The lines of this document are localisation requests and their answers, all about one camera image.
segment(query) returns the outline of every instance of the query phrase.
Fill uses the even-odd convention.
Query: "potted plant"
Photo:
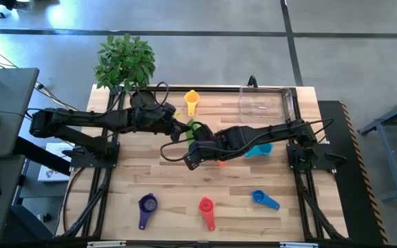
[[[147,41],[130,34],[124,34],[123,39],[109,35],[107,42],[101,45],[103,49],[97,52],[100,65],[94,68],[98,89],[108,87],[117,92],[123,83],[124,88],[130,91],[150,83],[156,60]]]

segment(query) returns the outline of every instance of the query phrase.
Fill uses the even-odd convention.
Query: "clear plastic container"
[[[292,92],[287,87],[241,86],[238,108],[242,122],[276,125],[295,119]]]

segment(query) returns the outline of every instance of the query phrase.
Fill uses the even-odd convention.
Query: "concrete floor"
[[[0,28],[75,30],[284,32],[279,0],[39,1],[34,12],[8,12]],[[397,33],[397,1],[287,0],[294,32]],[[143,37],[156,52],[152,82],[295,85],[285,37]],[[20,67],[38,67],[39,80],[62,101],[86,108],[102,36],[0,34],[0,53]],[[355,129],[397,104],[397,39],[295,39],[304,86],[319,100],[345,101]],[[30,107],[56,107],[34,93]],[[34,139],[24,123],[21,135]],[[359,137],[378,197],[394,189],[375,134]],[[378,203],[389,242],[397,245],[397,200]]]

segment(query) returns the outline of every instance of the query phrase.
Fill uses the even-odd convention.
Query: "black computer desk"
[[[0,69],[0,238],[19,176],[26,158],[70,175],[66,160],[18,137],[39,70],[37,68]]]

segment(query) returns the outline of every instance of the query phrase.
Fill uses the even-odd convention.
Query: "wooden tabletop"
[[[320,119],[313,87],[297,87],[301,116],[305,121]],[[190,120],[183,98],[184,92],[171,92],[167,101],[177,108],[176,118]],[[265,102],[268,118],[239,114],[238,92],[201,92],[193,117],[209,125],[213,132],[233,126],[262,127],[284,123],[280,94],[250,93],[243,95],[244,103]],[[108,90],[92,88],[88,111],[104,112]],[[314,131],[322,124],[313,124]],[[83,128],[91,136],[101,134],[99,128]],[[288,169],[285,146],[287,141],[274,143],[269,156],[240,157],[227,161],[220,168],[215,161],[202,163],[190,171],[183,162],[168,162],[160,156],[160,146],[170,142],[162,134],[130,133],[120,135],[121,150],[118,166],[113,171],[108,203],[103,222],[102,239],[121,240],[214,240],[214,241],[298,241],[304,240],[296,197],[293,172]],[[165,155],[178,158],[187,151],[186,143],[165,149]],[[93,169],[86,169],[73,185],[68,196],[67,226],[79,216],[87,204]],[[344,236],[347,236],[343,211],[331,174],[313,171],[320,208]],[[276,211],[254,204],[251,192],[262,189],[276,200]],[[153,193],[159,203],[145,231],[138,228],[139,199]],[[215,231],[208,231],[198,206],[202,197],[214,201]],[[309,223],[315,235],[312,212],[307,206]],[[92,218],[94,229],[97,209]],[[61,234],[62,220],[58,228]]]

